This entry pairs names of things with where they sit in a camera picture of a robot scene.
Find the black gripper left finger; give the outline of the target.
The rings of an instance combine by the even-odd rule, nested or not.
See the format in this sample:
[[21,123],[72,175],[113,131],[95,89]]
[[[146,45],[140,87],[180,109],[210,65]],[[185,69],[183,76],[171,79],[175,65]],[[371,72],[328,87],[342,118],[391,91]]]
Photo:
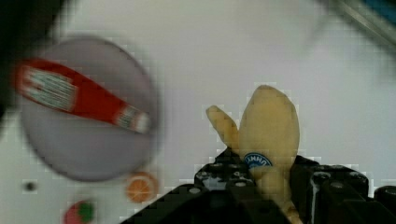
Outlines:
[[230,149],[120,224],[291,224]]

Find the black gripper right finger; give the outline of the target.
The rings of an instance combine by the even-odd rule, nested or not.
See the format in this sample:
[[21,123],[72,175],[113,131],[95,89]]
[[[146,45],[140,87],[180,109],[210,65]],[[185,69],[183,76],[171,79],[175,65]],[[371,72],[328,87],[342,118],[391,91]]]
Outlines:
[[396,224],[395,188],[369,195],[366,175],[298,156],[290,169],[291,200],[304,224]]

